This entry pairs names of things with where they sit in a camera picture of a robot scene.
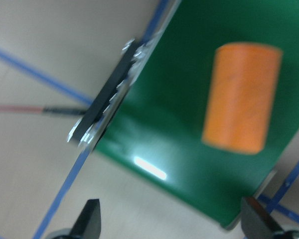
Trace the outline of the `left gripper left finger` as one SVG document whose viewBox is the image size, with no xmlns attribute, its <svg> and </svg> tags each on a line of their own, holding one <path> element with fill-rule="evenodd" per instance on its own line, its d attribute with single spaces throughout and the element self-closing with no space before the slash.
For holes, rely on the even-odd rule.
<svg viewBox="0 0 299 239">
<path fill-rule="evenodd" d="M 98 239 L 101 234 L 101 207 L 99 199 L 90 199 L 72 227 L 71 239 Z"/>
</svg>

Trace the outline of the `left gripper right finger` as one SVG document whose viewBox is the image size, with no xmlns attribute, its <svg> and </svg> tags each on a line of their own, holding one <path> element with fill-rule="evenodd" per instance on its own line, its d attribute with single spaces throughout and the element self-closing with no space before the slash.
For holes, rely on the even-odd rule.
<svg viewBox="0 0 299 239">
<path fill-rule="evenodd" d="M 247 239 L 282 239 L 283 228 L 254 197 L 241 200 L 241 228 Z"/>
</svg>

